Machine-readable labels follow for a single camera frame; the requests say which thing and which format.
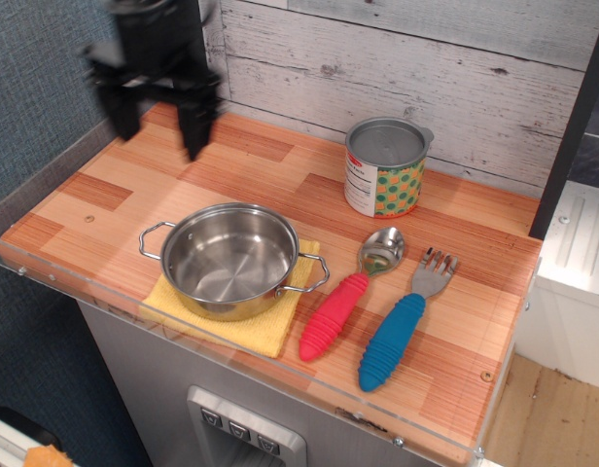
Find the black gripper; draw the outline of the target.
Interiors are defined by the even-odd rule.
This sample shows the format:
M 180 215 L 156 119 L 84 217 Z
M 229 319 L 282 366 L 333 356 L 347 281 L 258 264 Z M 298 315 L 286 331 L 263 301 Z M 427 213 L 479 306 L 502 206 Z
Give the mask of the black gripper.
M 178 104 L 191 162 L 209 144 L 219 116 L 219 76 L 206 64 L 203 26 L 213 12 L 196 1 L 103 1 L 117 37 L 82 49 L 89 80 L 112 128 L 124 141 L 140 130 L 144 98 Z

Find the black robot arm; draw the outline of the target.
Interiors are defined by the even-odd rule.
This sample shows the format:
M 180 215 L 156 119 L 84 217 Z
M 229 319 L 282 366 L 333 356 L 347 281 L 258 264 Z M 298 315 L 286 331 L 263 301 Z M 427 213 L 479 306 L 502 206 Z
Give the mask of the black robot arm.
M 191 160 L 208 144 L 218 117 L 221 78 L 206 63 L 196 1 L 105 1 L 118 38 L 82 48 L 101 109 L 124 141 L 140 130 L 145 100 L 176 107 Z

